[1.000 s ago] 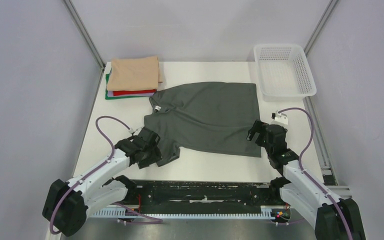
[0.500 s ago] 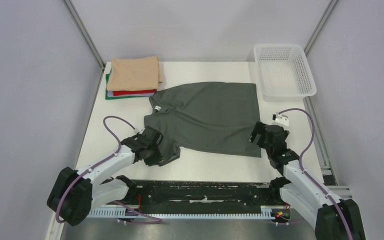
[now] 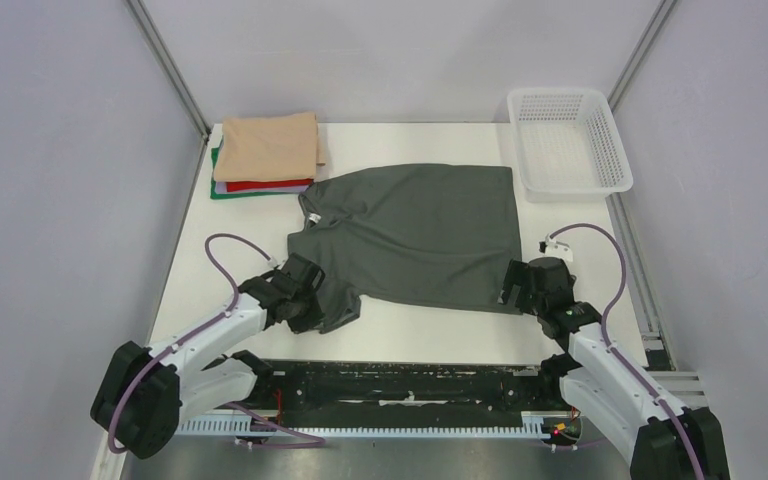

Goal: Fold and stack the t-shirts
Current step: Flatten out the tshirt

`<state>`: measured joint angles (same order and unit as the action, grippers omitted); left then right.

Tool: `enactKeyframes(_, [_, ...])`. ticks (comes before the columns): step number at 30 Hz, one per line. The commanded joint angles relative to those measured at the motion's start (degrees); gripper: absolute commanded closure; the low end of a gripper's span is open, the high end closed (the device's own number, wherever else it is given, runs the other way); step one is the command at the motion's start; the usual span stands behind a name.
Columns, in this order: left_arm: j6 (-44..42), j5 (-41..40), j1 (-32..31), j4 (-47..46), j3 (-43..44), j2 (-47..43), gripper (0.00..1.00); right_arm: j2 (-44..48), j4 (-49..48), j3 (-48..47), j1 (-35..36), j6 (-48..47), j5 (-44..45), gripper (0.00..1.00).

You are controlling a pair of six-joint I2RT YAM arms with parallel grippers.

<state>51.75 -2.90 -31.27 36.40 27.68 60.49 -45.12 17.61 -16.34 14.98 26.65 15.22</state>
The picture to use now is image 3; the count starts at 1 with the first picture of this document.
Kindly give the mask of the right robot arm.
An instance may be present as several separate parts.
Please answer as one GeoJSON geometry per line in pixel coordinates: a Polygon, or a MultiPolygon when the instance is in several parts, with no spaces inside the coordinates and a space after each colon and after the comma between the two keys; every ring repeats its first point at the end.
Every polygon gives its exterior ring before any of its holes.
{"type": "Polygon", "coordinates": [[[543,257],[509,262],[499,301],[534,316],[562,349],[542,361],[540,400],[584,414],[622,455],[633,479],[728,479],[722,426],[631,361],[591,304],[574,297],[566,263],[543,257]]]}

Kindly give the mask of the dark grey t shirt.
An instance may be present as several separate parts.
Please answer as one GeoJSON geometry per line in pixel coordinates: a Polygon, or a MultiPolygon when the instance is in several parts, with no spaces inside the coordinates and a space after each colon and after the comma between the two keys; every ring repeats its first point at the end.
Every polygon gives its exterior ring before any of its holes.
{"type": "Polygon", "coordinates": [[[362,296],[421,307],[511,312],[498,297],[522,257],[509,167],[404,164],[316,182],[298,197],[304,228],[287,249],[322,268],[329,333],[362,296]]]}

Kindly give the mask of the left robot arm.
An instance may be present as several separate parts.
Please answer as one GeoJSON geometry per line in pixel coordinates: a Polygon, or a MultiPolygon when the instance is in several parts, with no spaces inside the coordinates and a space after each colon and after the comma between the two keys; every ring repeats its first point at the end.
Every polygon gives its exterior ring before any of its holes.
{"type": "Polygon", "coordinates": [[[293,254],[233,285],[208,320],[148,346],[118,347],[90,408],[109,449],[147,459],[194,417],[242,400],[266,405],[274,394],[272,366],[247,350],[229,350],[281,322],[295,333],[313,329],[324,316],[317,298],[324,279],[318,265],[293,254]]]}

